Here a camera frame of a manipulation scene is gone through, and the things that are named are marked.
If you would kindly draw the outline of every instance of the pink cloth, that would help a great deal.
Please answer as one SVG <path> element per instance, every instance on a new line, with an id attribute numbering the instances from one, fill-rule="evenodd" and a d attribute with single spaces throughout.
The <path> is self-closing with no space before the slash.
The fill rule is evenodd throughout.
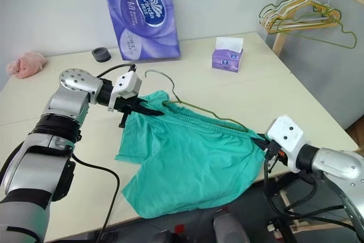
<path id="1" fill-rule="evenodd" d="M 18 79 L 30 77 L 43 69 L 46 59 L 38 52 L 27 52 L 17 61 L 7 65 L 6 72 Z"/>

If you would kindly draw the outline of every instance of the vinda logo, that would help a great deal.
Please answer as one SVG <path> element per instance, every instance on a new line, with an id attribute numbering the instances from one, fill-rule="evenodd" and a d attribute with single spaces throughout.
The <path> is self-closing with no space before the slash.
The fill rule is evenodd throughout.
<path id="1" fill-rule="evenodd" d="M 145 22 L 151 27 L 163 24 L 166 11 L 162 0 L 137 0 L 138 7 L 144 15 Z"/>

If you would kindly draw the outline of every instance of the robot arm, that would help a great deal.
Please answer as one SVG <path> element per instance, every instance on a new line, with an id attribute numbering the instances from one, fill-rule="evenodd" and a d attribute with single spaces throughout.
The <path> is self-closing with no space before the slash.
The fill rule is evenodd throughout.
<path id="1" fill-rule="evenodd" d="M 301 128 L 288 116 L 277 118 L 266 136 L 284 152 L 281 161 L 292 172 L 322 172 L 324 180 L 340 196 L 358 236 L 364 239 L 364 158 L 354 152 L 309 145 Z"/>
<path id="2" fill-rule="evenodd" d="M 116 109 L 124 116 L 132 111 L 163 115 L 144 108 L 138 98 L 141 80 L 135 65 L 111 81 L 99 79 L 81 69 L 67 69 L 39 122 L 7 160 L 0 175 L 6 197 L 0 201 L 0 242 L 43 242 L 51 201 L 67 195 L 75 163 L 70 160 L 75 143 L 81 139 L 89 104 Z"/>

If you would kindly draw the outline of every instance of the white table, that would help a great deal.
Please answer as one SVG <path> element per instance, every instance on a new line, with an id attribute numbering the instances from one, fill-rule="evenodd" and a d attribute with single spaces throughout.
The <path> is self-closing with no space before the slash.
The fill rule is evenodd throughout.
<path id="1" fill-rule="evenodd" d="M 318 147 L 355 150 L 357 145 L 271 52 L 257 34 L 239 35 L 245 39 L 245 55 L 239 73 L 211 68 L 214 39 L 181 42 L 179 61 L 139 64 L 140 76 L 146 69 L 158 69 L 170 75 L 176 92 L 185 101 L 209 108 L 221 117 L 230 117 L 264 132 L 272 120 L 282 114 L 291 116 L 305 131 L 307 139 Z M 38 121 L 39 114 L 58 86 L 59 73 L 78 67 L 96 75 L 121 62 L 117 50 L 113 61 L 96 63 L 90 53 L 49 58 L 45 69 L 27 80 L 12 78 L 0 95 L 0 162 L 21 142 Z M 125 70 L 107 75 L 115 80 Z M 158 89 L 168 92 L 171 85 L 158 74 L 143 80 L 140 94 Z M 122 130 L 121 113 L 109 113 L 104 106 L 90 106 L 82 130 L 82 141 L 75 154 L 82 160 L 114 170 L 124 187 L 139 169 L 138 165 L 114 160 Z M 272 175 L 286 172 L 278 164 Z M 115 187 L 114 178 L 102 171 L 77 164 L 75 178 L 67 197 L 51 205 L 47 241 L 96 230 L 106 217 Z M 138 218 L 122 195 L 118 196 L 109 225 Z"/>

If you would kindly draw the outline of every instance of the white tissue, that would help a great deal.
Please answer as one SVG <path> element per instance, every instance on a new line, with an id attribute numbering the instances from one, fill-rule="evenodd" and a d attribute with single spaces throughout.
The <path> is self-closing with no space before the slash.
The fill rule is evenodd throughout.
<path id="1" fill-rule="evenodd" d="M 217 37 L 216 38 L 216 49 L 217 50 L 229 50 L 240 53 L 243 50 L 242 38 L 232 37 Z"/>

